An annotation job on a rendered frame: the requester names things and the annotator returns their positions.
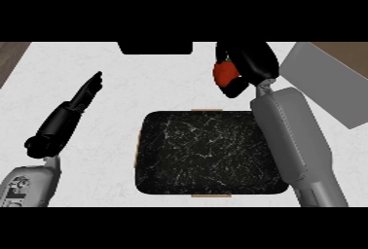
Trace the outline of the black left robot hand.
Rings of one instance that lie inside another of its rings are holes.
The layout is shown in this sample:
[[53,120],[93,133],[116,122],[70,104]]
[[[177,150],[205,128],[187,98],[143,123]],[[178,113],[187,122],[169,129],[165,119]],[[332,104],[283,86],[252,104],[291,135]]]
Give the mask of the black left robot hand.
[[97,72],[79,87],[73,98],[56,107],[35,135],[26,140],[26,155],[31,158],[54,157],[60,153],[72,137],[81,114],[100,90],[101,72]]

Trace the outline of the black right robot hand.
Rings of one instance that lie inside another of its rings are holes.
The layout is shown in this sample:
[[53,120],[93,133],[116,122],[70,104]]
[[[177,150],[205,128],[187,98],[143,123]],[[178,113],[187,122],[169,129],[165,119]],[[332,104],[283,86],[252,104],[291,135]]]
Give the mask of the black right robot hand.
[[229,59],[239,76],[224,88],[218,87],[227,98],[236,98],[249,85],[255,87],[279,77],[279,61],[266,42],[218,42],[215,63]]

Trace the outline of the red bell pepper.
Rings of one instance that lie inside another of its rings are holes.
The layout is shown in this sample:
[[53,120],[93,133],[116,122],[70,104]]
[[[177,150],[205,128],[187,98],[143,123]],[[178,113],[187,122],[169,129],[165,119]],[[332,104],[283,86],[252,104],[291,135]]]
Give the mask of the red bell pepper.
[[220,63],[214,63],[212,77],[214,83],[218,87],[224,88],[230,80],[239,76],[233,62],[226,59]]

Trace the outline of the grey flat box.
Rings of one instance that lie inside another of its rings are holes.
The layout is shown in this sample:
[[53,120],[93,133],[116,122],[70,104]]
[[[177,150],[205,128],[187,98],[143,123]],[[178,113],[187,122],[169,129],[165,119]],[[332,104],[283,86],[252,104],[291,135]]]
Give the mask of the grey flat box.
[[368,123],[368,42],[297,42],[280,75],[348,129]]

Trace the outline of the black marbled tray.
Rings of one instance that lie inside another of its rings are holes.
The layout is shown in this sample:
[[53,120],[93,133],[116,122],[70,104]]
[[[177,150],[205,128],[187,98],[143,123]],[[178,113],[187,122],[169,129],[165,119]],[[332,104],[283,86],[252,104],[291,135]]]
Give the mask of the black marbled tray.
[[288,189],[248,111],[144,116],[134,186],[147,195],[276,195]]

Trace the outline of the black appliance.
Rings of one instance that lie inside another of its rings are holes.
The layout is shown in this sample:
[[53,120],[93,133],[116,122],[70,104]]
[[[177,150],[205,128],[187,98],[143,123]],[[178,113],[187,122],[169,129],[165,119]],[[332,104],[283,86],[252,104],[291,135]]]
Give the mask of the black appliance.
[[118,43],[122,54],[190,54],[192,43],[190,42],[158,42],[158,43]]

